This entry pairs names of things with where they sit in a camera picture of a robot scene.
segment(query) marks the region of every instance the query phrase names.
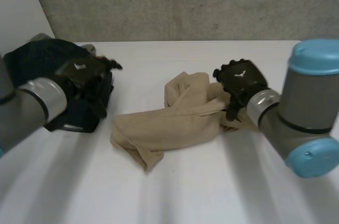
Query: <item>light blue end cap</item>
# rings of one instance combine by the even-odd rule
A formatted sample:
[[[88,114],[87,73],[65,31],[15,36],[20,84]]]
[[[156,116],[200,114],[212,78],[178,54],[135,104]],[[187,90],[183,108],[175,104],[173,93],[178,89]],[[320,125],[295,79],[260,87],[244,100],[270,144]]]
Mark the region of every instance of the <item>light blue end cap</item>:
[[[295,45],[289,68],[304,75],[339,74],[339,40],[305,40]]]
[[[339,142],[330,137],[313,140],[290,152],[285,163],[300,177],[323,176],[339,164]]]

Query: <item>concrete wall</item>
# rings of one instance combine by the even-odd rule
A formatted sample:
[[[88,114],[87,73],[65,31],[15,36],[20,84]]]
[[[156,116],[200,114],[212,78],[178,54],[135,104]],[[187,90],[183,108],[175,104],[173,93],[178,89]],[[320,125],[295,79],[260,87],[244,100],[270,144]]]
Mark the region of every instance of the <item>concrete wall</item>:
[[[38,0],[0,1],[0,55],[25,44],[40,32],[53,36]]]
[[[339,38],[339,0],[40,0],[70,41]]]

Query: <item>gray robot arm segment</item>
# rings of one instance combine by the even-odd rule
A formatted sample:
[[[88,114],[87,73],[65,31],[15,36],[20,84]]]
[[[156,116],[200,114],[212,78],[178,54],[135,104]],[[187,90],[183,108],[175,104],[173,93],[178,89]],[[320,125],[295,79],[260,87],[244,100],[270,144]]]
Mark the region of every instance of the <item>gray robot arm segment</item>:
[[[0,155],[58,116],[66,106],[60,86],[47,78],[14,89],[0,59]]]

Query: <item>white tabletop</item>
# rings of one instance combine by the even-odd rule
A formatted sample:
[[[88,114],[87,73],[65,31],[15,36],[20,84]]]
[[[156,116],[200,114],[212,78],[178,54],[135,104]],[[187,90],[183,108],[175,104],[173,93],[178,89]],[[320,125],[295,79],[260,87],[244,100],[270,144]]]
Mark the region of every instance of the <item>white tabletop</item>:
[[[259,133],[225,133],[167,151],[148,175],[109,141],[115,116],[163,108],[164,85],[182,71],[205,71],[213,82],[215,68],[248,58],[281,91],[296,43],[93,43],[98,55],[124,67],[114,73],[107,119],[93,134],[40,129],[4,156],[0,223],[338,223],[339,168],[298,178]]]

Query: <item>tan fabric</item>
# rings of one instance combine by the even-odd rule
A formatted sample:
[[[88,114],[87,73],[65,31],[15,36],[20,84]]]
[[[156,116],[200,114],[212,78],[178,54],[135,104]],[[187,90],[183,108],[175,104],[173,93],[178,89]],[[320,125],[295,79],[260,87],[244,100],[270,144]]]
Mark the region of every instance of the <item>tan fabric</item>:
[[[129,153],[146,171],[164,156],[163,150],[212,140],[222,131],[257,130],[246,110],[229,122],[223,110],[229,94],[210,84],[206,73],[176,76],[165,86],[165,108],[122,114],[113,121],[111,143]]]

